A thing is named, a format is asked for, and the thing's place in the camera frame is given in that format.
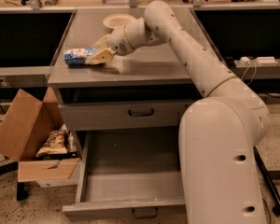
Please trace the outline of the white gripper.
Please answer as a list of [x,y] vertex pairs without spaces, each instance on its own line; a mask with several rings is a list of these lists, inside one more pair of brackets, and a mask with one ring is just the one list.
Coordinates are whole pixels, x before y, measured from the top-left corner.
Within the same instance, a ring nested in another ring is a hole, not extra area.
[[115,52],[119,56],[126,56],[134,52],[125,34],[125,27],[120,26],[113,30],[110,35],[105,35],[94,44],[92,48],[86,49],[86,64],[96,65],[111,61]]

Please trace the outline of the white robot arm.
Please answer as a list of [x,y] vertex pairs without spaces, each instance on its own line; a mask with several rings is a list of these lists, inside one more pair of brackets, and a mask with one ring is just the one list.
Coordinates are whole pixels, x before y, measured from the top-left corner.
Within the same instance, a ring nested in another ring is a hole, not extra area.
[[267,224],[254,146],[266,134],[266,104],[215,54],[153,1],[142,18],[116,27],[94,43],[89,64],[143,46],[170,45],[202,96],[179,125],[179,157],[188,224]]

